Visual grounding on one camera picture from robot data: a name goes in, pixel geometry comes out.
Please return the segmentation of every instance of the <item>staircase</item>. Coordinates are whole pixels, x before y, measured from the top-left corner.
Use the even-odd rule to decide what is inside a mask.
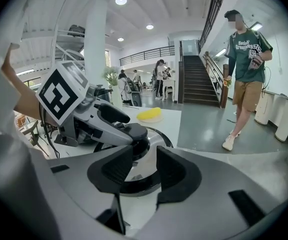
[[[184,56],[184,103],[220,107],[212,81],[199,56]]]

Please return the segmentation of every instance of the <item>black hair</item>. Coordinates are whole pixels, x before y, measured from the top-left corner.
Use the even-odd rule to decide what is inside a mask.
[[[118,79],[121,79],[121,78],[127,78],[126,74],[125,73],[120,73],[118,75]]]
[[[158,60],[158,61],[156,62],[156,65],[155,65],[155,68],[154,68],[154,71],[155,71],[155,75],[156,75],[156,76],[158,75],[158,65],[159,65],[161,62],[162,62],[163,64],[165,64],[165,62],[164,62],[163,59],[160,59],[160,60]]]

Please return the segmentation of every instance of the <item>man in green shirt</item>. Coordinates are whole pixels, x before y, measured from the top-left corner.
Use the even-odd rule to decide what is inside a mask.
[[[257,31],[246,28],[242,15],[229,10],[225,16],[236,29],[228,39],[225,56],[228,57],[228,80],[235,71],[233,105],[237,105],[236,125],[223,143],[231,151],[235,138],[241,133],[260,100],[265,82],[264,63],[272,59],[272,46]]]

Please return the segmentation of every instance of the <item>vase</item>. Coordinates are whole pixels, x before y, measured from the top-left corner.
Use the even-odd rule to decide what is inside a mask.
[[[120,94],[120,89],[117,85],[112,86],[112,101],[113,101],[113,105],[117,108],[119,108],[120,110],[123,107],[123,103],[122,103],[122,97]]]

